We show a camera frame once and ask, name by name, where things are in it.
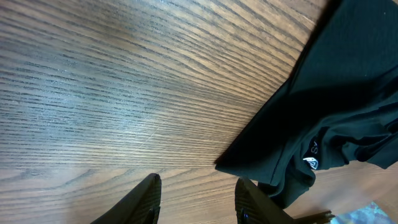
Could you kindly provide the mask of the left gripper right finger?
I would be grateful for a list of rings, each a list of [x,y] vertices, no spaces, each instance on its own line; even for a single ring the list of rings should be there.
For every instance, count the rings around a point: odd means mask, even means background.
[[[238,224],[293,224],[294,219],[279,208],[251,180],[239,178],[235,186]]]

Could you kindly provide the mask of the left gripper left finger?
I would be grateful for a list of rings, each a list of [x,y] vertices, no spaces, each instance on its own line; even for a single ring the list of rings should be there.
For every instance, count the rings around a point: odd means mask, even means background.
[[[91,224],[157,224],[162,181],[151,173]]]

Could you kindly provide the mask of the black t-shirt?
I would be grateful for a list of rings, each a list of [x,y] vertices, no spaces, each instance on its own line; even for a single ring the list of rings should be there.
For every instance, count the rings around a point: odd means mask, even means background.
[[[397,162],[397,4],[331,1],[287,81],[216,169],[256,180],[287,208],[315,171],[351,161]]]

